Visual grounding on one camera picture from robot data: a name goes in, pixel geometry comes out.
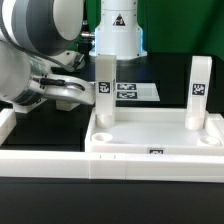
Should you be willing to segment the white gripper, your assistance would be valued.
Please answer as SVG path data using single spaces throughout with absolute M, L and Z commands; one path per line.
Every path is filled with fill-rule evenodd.
M 95 103 L 95 86 L 85 80 L 49 74 L 42 77 L 39 83 L 44 87 L 44 98 L 88 105 Z

